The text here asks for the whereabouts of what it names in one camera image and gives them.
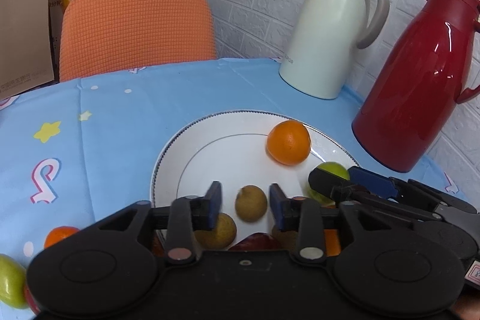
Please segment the green apple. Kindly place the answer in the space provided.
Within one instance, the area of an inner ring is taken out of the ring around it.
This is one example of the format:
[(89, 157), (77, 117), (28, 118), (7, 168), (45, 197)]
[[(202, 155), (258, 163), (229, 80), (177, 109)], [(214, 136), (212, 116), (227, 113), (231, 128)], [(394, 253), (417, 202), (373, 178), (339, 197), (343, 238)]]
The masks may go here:
[(26, 309), (24, 297), (26, 270), (15, 259), (2, 254), (0, 258), (0, 296), (1, 302), (16, 309)]
[(307, 194), (323, 206), (331, 207), (334, 201), (329, 198), (332, 188), (351, 179), (348, 170), (339, 163), (320, 163), (307, 178)]

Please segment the brown longan front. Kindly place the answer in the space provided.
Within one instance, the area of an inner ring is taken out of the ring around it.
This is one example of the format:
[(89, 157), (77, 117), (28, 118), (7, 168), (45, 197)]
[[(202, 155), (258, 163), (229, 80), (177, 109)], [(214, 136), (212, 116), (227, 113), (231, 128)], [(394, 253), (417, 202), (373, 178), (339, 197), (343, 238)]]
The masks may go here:
[(194, 235), (204, 249), (225, 249), (235, 240), (237, 226), (233, 218), (227, 214), (220, 213), (216, 220), (216, 225), (211, 231), (196, 231)]

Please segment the brown longan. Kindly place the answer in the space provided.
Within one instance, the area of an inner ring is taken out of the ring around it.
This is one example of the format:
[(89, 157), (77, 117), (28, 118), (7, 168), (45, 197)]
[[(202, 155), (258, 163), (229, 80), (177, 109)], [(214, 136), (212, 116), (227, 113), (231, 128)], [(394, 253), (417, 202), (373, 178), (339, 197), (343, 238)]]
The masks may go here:
[(273, 226), (271, 236), (279, 243), (282, 249), (289, 252), (295, 251), (298, 232), (281, 232), (276, 225)]
[(239, 190), (235, 200), (235, 211), (242, 221), (254, 223), (260, 220), (267, 208), (268, 201), (261, 188), (247, 185)]
[(196, 231), (194, 235), (204, 249), (225, 249), (235, 240), (237, 226), (233, 218), (227, 214), (220, 213), (216, 220), (216, 225), (211, 231)]

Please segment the dark red plum front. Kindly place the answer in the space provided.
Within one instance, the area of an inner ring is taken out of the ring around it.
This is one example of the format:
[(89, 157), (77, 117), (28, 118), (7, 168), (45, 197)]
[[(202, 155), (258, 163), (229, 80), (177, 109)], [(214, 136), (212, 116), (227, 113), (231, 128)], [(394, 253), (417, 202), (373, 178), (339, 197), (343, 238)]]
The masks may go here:
[(229, 251), (269, 251), (283, 249), (280, 242), (266, 233), (254, 233), (229, 248)]

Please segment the dark red plum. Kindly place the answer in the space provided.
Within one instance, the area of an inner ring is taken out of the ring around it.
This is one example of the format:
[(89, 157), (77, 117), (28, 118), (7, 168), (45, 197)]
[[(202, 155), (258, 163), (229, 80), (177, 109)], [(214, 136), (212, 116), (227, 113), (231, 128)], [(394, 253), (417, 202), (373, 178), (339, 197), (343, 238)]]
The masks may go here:
[(32, 310), (32, 312), (35, 315), (38, 315), (39, 313), (41, 313), (41, 310), (38, 308), (38, 305), (36, 304), (35, 300), (32, 298), (32, 294), (26, 284), (23, 287), (23, 292), (24, 292), (24, 298), (30, 310)]
[(229, 251), (269, 251), (283, 249), (280, 242), (266, 233), (254, 233), (229, 248)]

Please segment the large orange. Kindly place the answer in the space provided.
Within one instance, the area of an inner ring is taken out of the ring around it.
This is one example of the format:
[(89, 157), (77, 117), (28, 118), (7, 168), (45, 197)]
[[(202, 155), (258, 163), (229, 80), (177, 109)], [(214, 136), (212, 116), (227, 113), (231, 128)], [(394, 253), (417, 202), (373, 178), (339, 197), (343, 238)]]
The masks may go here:
[(310, 134), (304, 124), (299, 121), (283, 121), (268, 134), (266, 150), (278, 163), (297, 166), (310, 154)]
[(325, 248), (327, 257), (340, 255), (342, 248), (338, 237), (338, 231), (334, 229), (324, 229)]

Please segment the mandarin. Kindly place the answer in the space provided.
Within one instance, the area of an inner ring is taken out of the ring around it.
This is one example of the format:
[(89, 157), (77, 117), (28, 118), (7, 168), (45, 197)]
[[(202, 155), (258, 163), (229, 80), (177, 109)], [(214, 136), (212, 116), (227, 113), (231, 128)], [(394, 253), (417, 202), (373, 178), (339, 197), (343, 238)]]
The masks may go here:
[(48, 248), (54, 244), (57, 244), (59, 241), (62, 241), (71, 235), (76, 234), (79, 231), (76, 227), (62, 226), (55, 227), (52, 229), (49, 234), (46, 236), (44, 241), (44, 248)]

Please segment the dark red plum back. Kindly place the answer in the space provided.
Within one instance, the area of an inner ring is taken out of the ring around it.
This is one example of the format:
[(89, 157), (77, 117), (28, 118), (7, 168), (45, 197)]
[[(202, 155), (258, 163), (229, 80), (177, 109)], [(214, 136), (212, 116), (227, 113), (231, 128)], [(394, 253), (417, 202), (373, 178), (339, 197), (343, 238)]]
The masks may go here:
[(32, 294), (26, 284), (23, 287), (23, 292), (24, 292), (24, 298), (30, 310), (32, 310), (32, 312), (35, 315), (38, 315), (39, 313), (41, 313), (41, 310), (38, 308), (38, 305), (36, 304), (35, 300), (32, 298)]

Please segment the white ceramic plate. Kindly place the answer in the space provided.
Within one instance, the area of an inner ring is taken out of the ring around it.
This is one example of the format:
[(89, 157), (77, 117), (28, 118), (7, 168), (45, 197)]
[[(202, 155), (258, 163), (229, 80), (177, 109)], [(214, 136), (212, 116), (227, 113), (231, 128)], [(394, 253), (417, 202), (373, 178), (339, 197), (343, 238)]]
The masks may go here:
[(169, 206), (183, 196), (202, 196), (212, 182), (222, 185), (221, 212), (235, 221), (242, 241), (248, 235), (269, 233), (273, 217), (267, 212), (259, 221), (247, 223), (237, 216), (234, 203), (239, 190), (256, 185), (264, 193), (279, 184), (289, 196), (306, 196), (309, 173), (320, 163), (336, 162), (350, 168), (356, 160), (325, 133), (308, 127), (311, 152), (297, 166), (285, 166), (267, 153), (270, 131), (285, 116), (264, 111), (234, 110), (198, 119), (178, 131), (163, 147), (151, 177), (151, 201)]

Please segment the red thermos jug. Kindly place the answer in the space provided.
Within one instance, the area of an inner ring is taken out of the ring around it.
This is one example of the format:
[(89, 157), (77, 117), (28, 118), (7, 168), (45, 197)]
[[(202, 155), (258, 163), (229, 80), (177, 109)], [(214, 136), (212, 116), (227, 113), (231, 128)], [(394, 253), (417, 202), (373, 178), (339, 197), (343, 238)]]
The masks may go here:
[(413, 169), (467, 88), (479, 0), (425, 0), (392, 48), (352, 122), (359, 144), (392, 171)]

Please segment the white thermos jug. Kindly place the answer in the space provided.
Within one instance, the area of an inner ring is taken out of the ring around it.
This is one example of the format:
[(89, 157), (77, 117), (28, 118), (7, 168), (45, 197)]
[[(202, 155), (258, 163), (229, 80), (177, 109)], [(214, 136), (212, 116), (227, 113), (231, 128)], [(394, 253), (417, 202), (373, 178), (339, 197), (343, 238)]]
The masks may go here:
[(389, 11), (390, 0), (305, 0), (279, 75), (302, 93), (335, 99), (355, 53), (374, 43)]

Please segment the blue cartoon tablecloth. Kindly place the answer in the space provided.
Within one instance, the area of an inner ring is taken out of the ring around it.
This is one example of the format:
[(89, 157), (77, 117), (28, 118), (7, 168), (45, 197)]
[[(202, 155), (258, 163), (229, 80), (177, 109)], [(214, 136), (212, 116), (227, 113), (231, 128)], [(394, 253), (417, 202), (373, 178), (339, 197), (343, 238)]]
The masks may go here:
[(1, 252), (27, 266), (55, 227), (87, 227), (149, 193), (160, 150), (182, 127), (225, 110), (306, 121), (374, 167), (350, 129), (359, 96), (289, 87), (271, 59), (168, 64), (75, 79), (1, 106)]

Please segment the orange chair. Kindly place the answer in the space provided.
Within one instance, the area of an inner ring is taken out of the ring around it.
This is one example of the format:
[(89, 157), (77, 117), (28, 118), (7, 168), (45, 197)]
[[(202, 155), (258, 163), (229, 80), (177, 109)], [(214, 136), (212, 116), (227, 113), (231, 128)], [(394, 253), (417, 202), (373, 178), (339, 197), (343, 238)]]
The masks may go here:
[(63, 17), (59, 79), (215, 56), (207, 0), (72, 0)]

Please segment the brown cardboard box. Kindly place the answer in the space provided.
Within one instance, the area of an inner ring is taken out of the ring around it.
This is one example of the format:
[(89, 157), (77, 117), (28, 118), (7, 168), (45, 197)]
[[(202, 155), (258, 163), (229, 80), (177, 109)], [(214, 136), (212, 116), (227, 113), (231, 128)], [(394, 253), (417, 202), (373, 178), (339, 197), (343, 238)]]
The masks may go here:
[(54, 81), (49, 0), (1, 0), (1, 99)]

